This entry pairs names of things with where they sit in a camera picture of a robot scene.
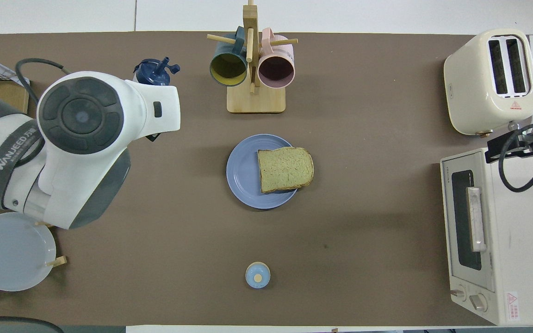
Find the small blue container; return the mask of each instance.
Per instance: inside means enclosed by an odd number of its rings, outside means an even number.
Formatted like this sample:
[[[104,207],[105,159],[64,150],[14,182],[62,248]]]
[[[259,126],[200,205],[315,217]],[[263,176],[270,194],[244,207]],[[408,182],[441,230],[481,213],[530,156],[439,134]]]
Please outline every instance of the small blue container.
[[[246,268],[246,283],[254,289],[261,289],[267,286],[271,280],[271,270],[265,263],[256,261]]]

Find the oven handle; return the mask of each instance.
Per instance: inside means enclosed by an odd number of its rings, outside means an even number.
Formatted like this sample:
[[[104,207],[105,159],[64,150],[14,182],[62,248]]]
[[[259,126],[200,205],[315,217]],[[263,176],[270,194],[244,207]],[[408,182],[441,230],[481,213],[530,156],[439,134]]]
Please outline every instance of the oven handle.
[[[480,203],[480,187],[466,188],[466,203],[468,205],[468,222],[473,252],[484,252],[487,245],[484,243],[483,212]]]

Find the toaster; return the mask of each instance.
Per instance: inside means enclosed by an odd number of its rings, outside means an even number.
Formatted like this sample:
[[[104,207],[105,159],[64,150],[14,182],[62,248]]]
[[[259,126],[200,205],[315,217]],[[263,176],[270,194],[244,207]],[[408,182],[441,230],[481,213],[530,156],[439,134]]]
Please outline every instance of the toaster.
[[[522,31],[476,35],[444,63],[450,120],[465,135],[482,135],[533,115],[533,61]]]

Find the mug handle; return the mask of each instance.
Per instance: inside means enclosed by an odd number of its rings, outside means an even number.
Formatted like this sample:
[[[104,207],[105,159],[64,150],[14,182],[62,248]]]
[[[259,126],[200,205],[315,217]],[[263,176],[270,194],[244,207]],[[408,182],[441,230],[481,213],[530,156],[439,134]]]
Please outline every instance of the mug handle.
[[[233,49],[231,49],[231,51],[237,55],[241,55],[245,41],[246,35],[244,32],[244,27],[238,27],[236,30],[236,42],[234,43]]]
[[[273,39],[275,39],[275,34],[273,34],[271,28],[264,28],[262,30],[262,40],[260,42],[265,55],[273,54],[273,47],[271,46],[271,40]]]

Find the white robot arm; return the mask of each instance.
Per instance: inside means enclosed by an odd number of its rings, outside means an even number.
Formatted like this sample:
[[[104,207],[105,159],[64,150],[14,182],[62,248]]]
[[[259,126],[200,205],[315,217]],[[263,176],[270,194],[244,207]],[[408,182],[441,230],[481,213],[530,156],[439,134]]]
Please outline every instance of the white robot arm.
[[[180,129],[175,87],[99,72],[68,74],[46,89],[37,127],[1,101],[0,110],[0,208],[65,229],[106,210],[129,171],[131,141]]]

